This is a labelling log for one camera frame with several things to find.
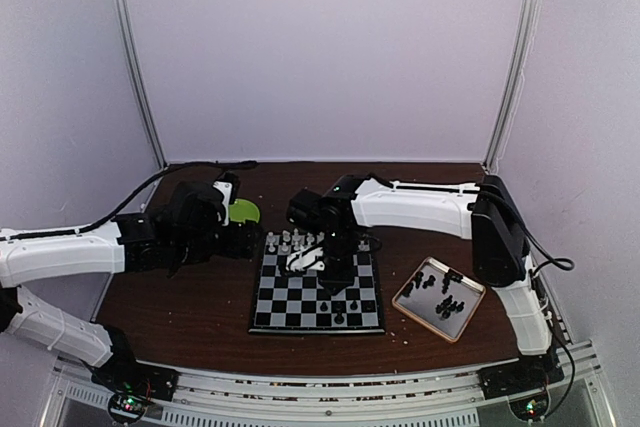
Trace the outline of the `black white chess board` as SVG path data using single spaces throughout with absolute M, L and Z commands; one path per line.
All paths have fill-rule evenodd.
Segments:
M 248 332 L 270 335 L 358 335 L 383 334 L 384 309 L 380 294 L 375 252 L 369 239 L 360 241 L 354 255 L 357 269 L 354 284 L 337 295 L 330 295 L 318 281 L 317 271 L 302 275 L 284 275 L 281 271 L 286 257 L 292 252 L 305 250 L 322 239 L 299 230 L 274 233 L 277 251 L 263 249 L 261 266 L 257 270 Z M 353 300 L 358 309 L 350 310 Z M 329 304 L 327 312 L 320 311 L 320 304 Z M 375 310 L 365 312 L 363 301 L 374 301 Z M 335 316 L 342 312 L 345 322 L 335 323 Z

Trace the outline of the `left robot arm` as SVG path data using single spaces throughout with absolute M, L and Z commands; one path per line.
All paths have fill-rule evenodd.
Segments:
M 83 321 L 35 296 L 26 283 L 88 273 L 164 269 L 169 275 L 214 256 L 250 259 L 261 213 L 229 180 L 181 182 L 151 212 L 111 215 L 97 227 L 1 231 L 1 330 L 83 361 L 123 391 L 144 380 L 119 330 Z

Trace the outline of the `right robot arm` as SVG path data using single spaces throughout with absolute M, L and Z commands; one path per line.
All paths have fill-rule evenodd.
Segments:
M 530 389 L 550 373 L 552 331 L 534 287 L 536 244 L 500 177 L 452 185 L 344 175 L 324 194 L 299 191 L 287 218 L 319 239 L 289 254 L 285 272 L 316 270 L 333 292 L 352 284 L 353 257 L 370 228 L 423 230 L 470 241 L 473 273 L 498 295 L 524 357 L 513 366 L 513 380 Z

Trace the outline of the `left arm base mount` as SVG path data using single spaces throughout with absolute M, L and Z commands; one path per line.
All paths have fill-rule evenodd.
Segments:
M 89 368 L 91 381 L 114 393 L 134 396 L 142 400 L 171 401 L 179 373 L 170 368 L 137 364 L 133 368 Z

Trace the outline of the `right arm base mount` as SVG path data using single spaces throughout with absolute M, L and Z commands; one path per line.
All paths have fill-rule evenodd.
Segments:
M 545 369 L 541 364 L 513 362 L 478 371 L 480 387 L 486 400 L 539 390 L 564 379 L 561 367 Z

